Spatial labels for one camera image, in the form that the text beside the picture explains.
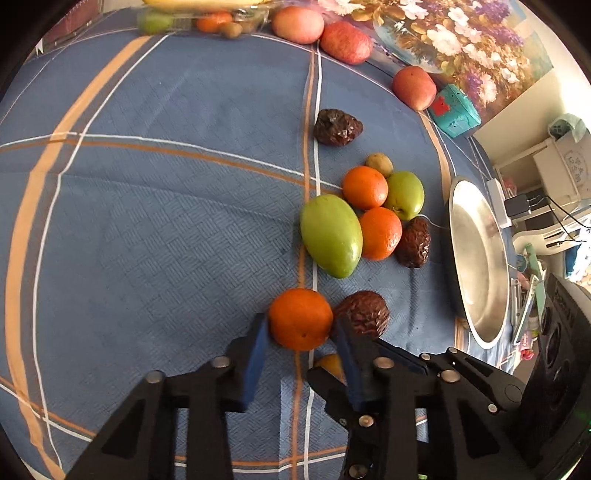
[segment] wrinkled brown date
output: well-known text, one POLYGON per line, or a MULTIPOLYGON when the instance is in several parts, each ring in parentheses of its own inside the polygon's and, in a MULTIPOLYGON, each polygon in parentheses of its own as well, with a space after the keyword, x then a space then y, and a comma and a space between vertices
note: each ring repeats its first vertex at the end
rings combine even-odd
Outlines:
POLYGON ((429 258, 430 244, 429 224, 424 218, 415 217, 403 230, 394 255, 405 267, 420 268, 429 258))
POLYGON ((380 337, 388 327, 390 310, 384 298, 369 290, 359 290, 339 303, 334 311, 334 318, 344 316, 353 325, 355 333, 380 337))
POLYGON ((335 147, 343 147, 361 135, 361 132, 363 132, 363 124, 359 120, 335 108, 318 112, 314 125, 316 140, 324 145, 335 147))

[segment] white power strip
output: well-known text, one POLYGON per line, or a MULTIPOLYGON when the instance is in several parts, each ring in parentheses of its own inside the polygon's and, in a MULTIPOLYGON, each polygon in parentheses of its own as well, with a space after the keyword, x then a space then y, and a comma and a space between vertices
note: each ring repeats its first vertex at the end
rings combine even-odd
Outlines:
POLYGON ((497 179, 492 179, 486 182, 486 188, 491 194, 492 211, 495 212, 496 222, 501 228, 511 226, 511 219, 507 217, 505 210, 505 194, 503 187, 497 179))

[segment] red apple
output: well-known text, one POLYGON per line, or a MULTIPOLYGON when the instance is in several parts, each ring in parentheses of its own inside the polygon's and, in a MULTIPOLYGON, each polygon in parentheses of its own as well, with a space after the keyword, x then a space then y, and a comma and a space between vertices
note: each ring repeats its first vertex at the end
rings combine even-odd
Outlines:
POLYGON ((437 95, 437 87, 421 67, 405 67, 392 80, 392 91, 413 110, 429 107, 437 95))
POLYGON ((320 46, 337 60, 359 65, 369 58, 374 44, 360 29, 345 21, 339 21, 324 28, 320 46))
POLYGON ((271 22, 278 37, 294 43, 314 43, 322 35, 324 19, 314 10, 303 7, 285 7, 279 10, 271 22))

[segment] plastic container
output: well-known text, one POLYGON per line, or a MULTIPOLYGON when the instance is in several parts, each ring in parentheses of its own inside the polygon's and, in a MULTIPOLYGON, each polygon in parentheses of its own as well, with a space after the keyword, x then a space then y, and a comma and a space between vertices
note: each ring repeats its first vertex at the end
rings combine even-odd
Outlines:
POLYGON ((447 85, 437 94, 429 112, 437 126, 452 138, 482 123, 470 99, 455 85, 447 85))
POLYGON ((215 4, 198 3, 203 9, 179 11, 176 8, 142 7, 138 9, 138 29, 144 35, 158 35, 169 32, 197 31, 204 34, 221 34, 222 21, 240 25, 239 34, 259 31, 267 23, 269 12, 279 2, 265 2, 258 5, 215 8, 215 4))

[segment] silver bowl rim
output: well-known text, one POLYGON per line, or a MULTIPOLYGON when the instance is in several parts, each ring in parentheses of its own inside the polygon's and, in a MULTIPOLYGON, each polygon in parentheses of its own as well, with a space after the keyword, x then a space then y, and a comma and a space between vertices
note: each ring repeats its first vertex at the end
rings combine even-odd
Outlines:
MULTIPOLYGON (((496 229, 499 232, 501 238, 503 237, 503 233, 501 231, 501 228, 499 227, 499 223, 496 221, 496 217, 494 212, 492 211, 492 208, 488 202, 488 200, 486 199, 486 197, 484 196, 484 194, 480 191, 480 189, 478 188, 478 186, 476 184, 474 184, 473 181, 469 180, 466 177, 461 177, 461 176, 456 176, 453 181, 452 181, 452 185, 450 187, 450 192, 449 192, 449 201, 447 203, 447 214, 449 215, 449 231, 450 231, 450 240, 452 243, 452 252, 453 252, 453 262, 454 262, 454 268, 456 270, 456 275, 458 274, 458 265, 457 265, 457 255, 456 255, 456 248, 454 245, 454 230, 452 228, 452 208, 453 208, 453 196, 454 193, 456 191, 456 187, 459 183, 466 181, 468 183, 471 183, 472 185, 474 185, 476 187, 476 190, 478 191, 478 193, 482 196, 482 200, 484 201, 484 203, 486 204, 486 207, 490 210, 491 216, 493 217, 494 221, 495 221, 495 225, 496 225, 496 229)), ((507 291, 509 291, 509 264, 507 262, 507 247, 505 244, 505 241, 503 239, 503 257, 505 258, 505 272, 506 272, 506 283, 507 283, 507 291)), ((506 324, 506 320, 507 320, 507 312, 509 311, 509 302, 510 302, 510 295, 507 294, 507 298, 506 298, 506 302, 505 302, 505 314, 503 317, 503 322, 501 324, 501 328, 499 329, 499 332, 496 334, 495 338, 490 341, 490 342, 485 342, 480 335, 478 335, 478 332, 476 331, 476 327, 474 327, 474 322, 472 322, 472 318, 470 316, 470 313, 468 311, 467 305, 464 302, 464 289, 462 288, 462 283, 460 282, 460 278, 457 278, 457 284, 459 286, 460 289, 460 297, 462 298, 462 305, 463 305, 463 309, 464 309, 464 313, 466 315, 466 320, 468 322, 468 325, 470 326, 470 331, 472 332, 472 335, 474 336, 474 339, 476 340, 476 343, 478 343, 478 345, 480 345, 484 350, 489 350, 491 348, 493 348, 500 340, 501 336, 503 335, 503 332, 505 331, 505 324, 506 324)))

